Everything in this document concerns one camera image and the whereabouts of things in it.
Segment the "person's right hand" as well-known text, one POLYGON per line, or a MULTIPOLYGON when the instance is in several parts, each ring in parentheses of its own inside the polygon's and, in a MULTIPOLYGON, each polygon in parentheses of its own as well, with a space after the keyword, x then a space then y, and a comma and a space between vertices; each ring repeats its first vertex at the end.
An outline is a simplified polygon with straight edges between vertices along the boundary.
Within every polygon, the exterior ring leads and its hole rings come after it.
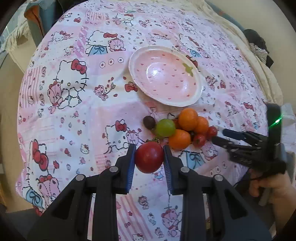
POLYGON ((269 203, 273 205, 276 231, 281 232, 295 211, 295 188, 288 173, 276 174, 259 179, 261 173, 250 170, 249 193, 253 197, 260 195, 260 188, 270 188, 269 203))

